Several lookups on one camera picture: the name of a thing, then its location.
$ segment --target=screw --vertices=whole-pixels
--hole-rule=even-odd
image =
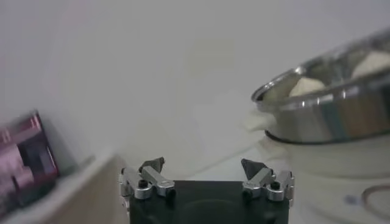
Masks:
[[[176,190],[175,189],[167,189],[165,195],[166,195],[166,200],[170,201],[173,198],[175,198]]]
[[[138,182],[138,187],[141,189],[147,188],[148,182],[146,180],[140,180]]]
[[[243,191],[243,199],[245,202],[251,201],[252,197],[253,197],[253,193],[251,191],[249,190]]]
[[[277,181],[274,181],[274,182],[272,182],[271,183],[271,189],[272,190],[279,190],[280,189],[280,183],[279,182],[277,182]]]

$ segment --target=stainless steel bowl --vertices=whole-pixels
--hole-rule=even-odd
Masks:
[[[281,141],[307,144],[390,132],[390,69],[351,78],[371,51],[390,53],[390,29],[312,59],[257,89],[252,100],[274,120],[265,130]],[[302,77],[318,79],[326,88],[288,97]]]

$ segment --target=white dough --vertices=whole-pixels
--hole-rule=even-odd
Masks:
[[[297,82],[295,87],[291,90],[289,96],[290,97],[300,96],[324,88],[325,85],[321,81],[303,77]]]
[[[352,78],[373,74],[390,68],[390,54],[373,51],[353,70]]]

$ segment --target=dough ball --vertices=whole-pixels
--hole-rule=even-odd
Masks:
[[[297,82],[295,87],[291,90],[289,97],[301,96],[324,88],[325,85],[321,81],[303,77]]]
[[[375,72],[390,68],[390,54],[373,51],[356,66],[352,72],[352,78],[373,74]]]

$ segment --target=metal bracket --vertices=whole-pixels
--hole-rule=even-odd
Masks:
[[[295,177],[290,171],[282,171],[276,180],[267,185],[267,197],[271,201],[289,200],[290,207],[293,205]]]
[[[145,166],[142,168],[141,176],[151,182],[157,190],[157,194],[166,197],[172,198],[175,196],[175,182],[172,180],[167,180],[160,173],[158,173],[153,167]]]
[[[275,175],[273,171],[268,168],[262,168],[252,179],[243,182],[244,199],[258,198],[261,194],[261,189],[274,180]]]
[[[123,168],[121,175],[122,182],[119,184],[119,190],[121,192],[131,193],[135,198],[140,200],[151,197],[152,185],[148,181],[142,179],[137,171],[132,168]]]

